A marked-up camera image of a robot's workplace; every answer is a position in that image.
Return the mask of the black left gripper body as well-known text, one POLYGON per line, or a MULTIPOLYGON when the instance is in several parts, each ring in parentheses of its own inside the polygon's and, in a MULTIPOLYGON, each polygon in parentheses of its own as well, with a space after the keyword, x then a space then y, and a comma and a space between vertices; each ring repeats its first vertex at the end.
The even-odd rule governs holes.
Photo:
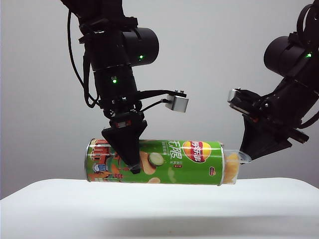
POLYGON ((99 105, 109 119, 108 129, 139 128, 139 124, 145 120, 139 95, 100 96, 99 105))

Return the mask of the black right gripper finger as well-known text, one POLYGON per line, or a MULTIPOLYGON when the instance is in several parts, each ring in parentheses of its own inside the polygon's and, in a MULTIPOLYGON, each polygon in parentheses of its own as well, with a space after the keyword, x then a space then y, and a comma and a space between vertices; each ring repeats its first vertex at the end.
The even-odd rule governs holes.
POLYGON ((251 159, 290 148, 288 138, 295 138, 298 131, 274 120, 271 117, 252 119, 244 116, 244 136, 240 150, 251 159))

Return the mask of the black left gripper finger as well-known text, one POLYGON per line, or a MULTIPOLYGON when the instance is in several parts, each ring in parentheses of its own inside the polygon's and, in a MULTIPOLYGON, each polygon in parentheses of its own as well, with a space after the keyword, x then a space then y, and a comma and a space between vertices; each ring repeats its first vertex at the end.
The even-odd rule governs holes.
POLYGON ((142 135, 142 133, 144 132, 144 130, 146 129, 146 127, 148 126, 147 121, 143 120, 140 124, 139 124, 139 130, 138 130, 138 138, 140 138, 140 136, 142 135))
POLYGON ((102 136, 133 174, 141 172, 138 130, 139 128, 135 126, 102 130, 102 136))

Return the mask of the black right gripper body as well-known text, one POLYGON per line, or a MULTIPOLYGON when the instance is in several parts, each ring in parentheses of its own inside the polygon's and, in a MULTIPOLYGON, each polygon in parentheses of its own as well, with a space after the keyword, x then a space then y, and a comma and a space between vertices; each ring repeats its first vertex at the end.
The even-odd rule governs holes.
POLYGON ((309 95, 246 95, 245 116, 268 118, 298 131, 297 142, 305 143, 309 136, 301 131, 302 118, 310 110, 309 95))

